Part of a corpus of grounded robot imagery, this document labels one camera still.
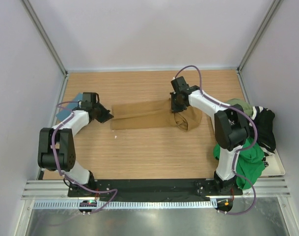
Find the tan garment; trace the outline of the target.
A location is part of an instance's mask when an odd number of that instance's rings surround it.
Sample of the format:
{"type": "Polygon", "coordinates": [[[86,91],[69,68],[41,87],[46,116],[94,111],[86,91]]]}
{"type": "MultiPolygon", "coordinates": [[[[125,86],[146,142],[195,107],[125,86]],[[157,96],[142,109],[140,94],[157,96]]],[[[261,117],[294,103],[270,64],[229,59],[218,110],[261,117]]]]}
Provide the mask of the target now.
{"type": "Polygon", "coordinates": [[[171,99],[117,104],[112,106],[113,130],[177,127],[188,132],[197,128],[202,112],[189,106],[182,112],[171,112],[171,99]]]}

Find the blue tank top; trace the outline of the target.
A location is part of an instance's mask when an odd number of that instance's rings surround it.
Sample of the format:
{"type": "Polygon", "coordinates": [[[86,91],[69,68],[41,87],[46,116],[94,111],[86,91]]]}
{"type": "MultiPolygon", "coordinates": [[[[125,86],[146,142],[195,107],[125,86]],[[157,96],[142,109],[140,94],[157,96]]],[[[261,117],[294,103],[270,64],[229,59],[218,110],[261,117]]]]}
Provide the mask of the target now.
{"type": "Polygon", "coordinates": [[[66,119],[70,114],[71,110],[77,107],[77,103],[82,100],[82,93],[78,93],[70,103],[62,104],[62,106],[65,107],[65,109],[60,109],[60,111],[56,114],[56,118],[58,121],[63,121],[66,119]]]}

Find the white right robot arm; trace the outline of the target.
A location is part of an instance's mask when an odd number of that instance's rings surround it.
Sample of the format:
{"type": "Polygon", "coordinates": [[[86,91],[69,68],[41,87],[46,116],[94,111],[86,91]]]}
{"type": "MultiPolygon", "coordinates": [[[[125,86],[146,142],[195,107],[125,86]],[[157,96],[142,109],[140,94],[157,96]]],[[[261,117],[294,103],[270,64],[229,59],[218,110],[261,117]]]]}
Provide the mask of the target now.
{"type": "Polygon", "coordinates": [[[219,163],[214,172],[213,188],[220,195],[226,194],[236,182],[236,165],[239,150],[250,135],[248,117],[241,106],[221,102],[198,86],[189,86],[184,77],[171,81],[171,111],[179,113],[189,106],[208,115],[213,124],[215,139],[220,146],[219,163]]]}

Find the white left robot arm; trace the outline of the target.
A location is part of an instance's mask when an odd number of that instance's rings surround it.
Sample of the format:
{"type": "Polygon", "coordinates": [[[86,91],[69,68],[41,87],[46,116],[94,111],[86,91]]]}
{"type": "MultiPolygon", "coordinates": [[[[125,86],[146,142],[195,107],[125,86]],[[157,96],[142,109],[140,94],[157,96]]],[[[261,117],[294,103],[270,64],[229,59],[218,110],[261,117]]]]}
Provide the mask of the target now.
{"type": "Polygon", "coordinates": [[[101,104],[96,92],[84,92],[80,100],[61,102],[57,108],[68,115],[58,124],[40,130],[38,166],[57,172],[70,182],[71,188],[77,186],[83,195],[90,197],[96,193],[96,182],[93,173],[76,160],[74,137],[92,121],[105,123],[113,115],[101,104]]]}

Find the olive green garment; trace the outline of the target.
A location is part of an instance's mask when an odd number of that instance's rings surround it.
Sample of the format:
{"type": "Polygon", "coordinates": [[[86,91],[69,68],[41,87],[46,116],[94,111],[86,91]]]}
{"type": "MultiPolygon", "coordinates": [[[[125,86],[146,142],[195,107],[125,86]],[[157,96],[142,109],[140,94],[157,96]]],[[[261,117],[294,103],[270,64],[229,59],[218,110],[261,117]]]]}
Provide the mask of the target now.
{"type": "Polygon", "coordinates": [[[230,104],[231,106],[232,105],[240,105],[241,107],[242,107],[242,109],[243,109],[243,112],[247,115],[247,116],[252,116],[253,115],[253,108],[252,108],[252,106],[249,104],[249,103],[247,103],[247,102],[245,102],[245,101],[243,101],[243,100],[240,100],[240,99],[237,99],[237,98],[233,98],[233,99],[229,99],[229,100],[227,100],[226,101],[226,103],[227,104],[230,104]]]}

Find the black garment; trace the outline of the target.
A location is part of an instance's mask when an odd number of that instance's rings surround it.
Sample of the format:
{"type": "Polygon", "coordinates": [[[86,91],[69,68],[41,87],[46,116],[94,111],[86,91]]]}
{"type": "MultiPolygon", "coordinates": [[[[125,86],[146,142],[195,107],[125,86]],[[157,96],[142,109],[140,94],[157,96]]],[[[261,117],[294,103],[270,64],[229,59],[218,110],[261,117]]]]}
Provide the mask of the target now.
{"type": "Polygon", "coordinates": [[[263,150],[265,156],[274,155],[276,149],[276,141],[273,133],[275,113],[268,108],[253,106],[250,118],[257,129],[256,143],[263,150]]]}

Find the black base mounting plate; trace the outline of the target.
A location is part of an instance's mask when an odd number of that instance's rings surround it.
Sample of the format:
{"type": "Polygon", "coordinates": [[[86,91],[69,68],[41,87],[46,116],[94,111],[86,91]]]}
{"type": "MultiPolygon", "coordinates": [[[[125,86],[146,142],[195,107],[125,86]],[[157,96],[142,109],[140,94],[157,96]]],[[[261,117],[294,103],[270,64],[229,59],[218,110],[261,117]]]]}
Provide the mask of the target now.
{"type": "Polygon", "coordinates": [[[237,186],[219,192],[212,179],[100,179],[93,190],[117,189],[115,202],[199,202],[211,196],[241,196],[237,186]]]}

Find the white laundry tray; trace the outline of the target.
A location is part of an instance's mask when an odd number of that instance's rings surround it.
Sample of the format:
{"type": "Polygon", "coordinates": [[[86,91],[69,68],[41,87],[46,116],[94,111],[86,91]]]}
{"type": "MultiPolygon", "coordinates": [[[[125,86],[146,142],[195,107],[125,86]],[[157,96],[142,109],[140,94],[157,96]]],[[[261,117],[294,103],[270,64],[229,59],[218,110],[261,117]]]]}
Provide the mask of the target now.
{"type": "Polygon", "coordinates": [[[283,176],[286,174],[277,151],[275,151],[275,154],[267,156],[266,161],[269,165],[262,171],[261,177],[283,176]]]}

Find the left aluminium frame post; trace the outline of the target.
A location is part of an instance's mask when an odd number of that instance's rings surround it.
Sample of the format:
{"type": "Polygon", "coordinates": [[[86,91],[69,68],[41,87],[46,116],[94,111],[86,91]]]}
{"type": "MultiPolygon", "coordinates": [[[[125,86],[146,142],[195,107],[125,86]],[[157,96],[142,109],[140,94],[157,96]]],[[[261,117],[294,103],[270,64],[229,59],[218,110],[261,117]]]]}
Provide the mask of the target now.
{"type": "Polygon", "coordinates": [[[29,15],[31,21],[33,22],[36,30],[38,31],[40,37],[42,38],[45,46],[49,50],[50,54],[52,55],[54,61],[56,62],[58,68],[62,72],[63,76],[66,77],[68,72],[63,65],[63,62],[61,61],[56,49],[54,48],[45,28],[43,27],[39,17],[37,16],[36,11],[34,10],[32,4],[29,0],[21,0],[22,5],[24,6],[27,14],[29,15]]]}

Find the aluminium frame post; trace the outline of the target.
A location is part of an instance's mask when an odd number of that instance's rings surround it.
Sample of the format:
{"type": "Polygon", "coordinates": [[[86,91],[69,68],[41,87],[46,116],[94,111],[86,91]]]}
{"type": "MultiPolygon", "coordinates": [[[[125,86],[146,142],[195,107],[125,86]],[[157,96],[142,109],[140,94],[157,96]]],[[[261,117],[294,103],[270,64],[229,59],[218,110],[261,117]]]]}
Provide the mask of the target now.
{"type": "Polygon", "coordinates": [[[265,31],[267,30],[269,24],[272,22],[273,17],[277,13],[278,9],[282,5],[283,0],[273,0],[271,5],[269,6],[262,22],[260,23],[251,43],[249,44],[239,66],[237,67],[237,73],[241,74],[242,70],[244,69],[246,63],[248,62],[249,58],[251,57],[254,49],[257,47],[258,43],[260,42],[261,38],[263,37],[265,31]]]}
{"type": "Polygon", "coordinates": [[[63,65],[63,62],[61,61],[56,49],[54,48],[45,28],[43,27],[39,17],[37,16],[36,11],[34,10],[32,4],[29,0],[21,0],[22,5],[24,6],[27,14],[29,15],[31,21],[33,22],[36,30],[38,31],[40,37],[42,38],[45,46],[49,50],[50,54],[52,55],[54,61],[56,62],[58,68],[62,72],[63,76],[66,77],[68,72],[63,65]]]}

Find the right aluminium frame post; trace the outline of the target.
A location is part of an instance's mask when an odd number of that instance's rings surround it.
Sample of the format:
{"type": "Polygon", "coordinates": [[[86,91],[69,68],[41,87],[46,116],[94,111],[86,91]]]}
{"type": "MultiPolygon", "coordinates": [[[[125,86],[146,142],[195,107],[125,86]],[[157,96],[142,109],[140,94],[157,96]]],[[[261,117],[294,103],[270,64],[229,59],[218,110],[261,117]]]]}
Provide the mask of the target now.
{"type": "Polygon", "coordinates": [[[237,73],[241,74],[242,70],[244,69],[246,63],[248,62],[249,58],[251,57],[254,49],[257,47],[258,43],[260,42],[261,38],[263,37],[265,31],[267,30],[269,24],[272,22],[273,17],[277,13],[278,9],[282,5],[283,0],[273,0],[271,5],[269,6],[262,22],[260,23],[251,43],[249,44],[239,66],[237,67],[237,73]]]}

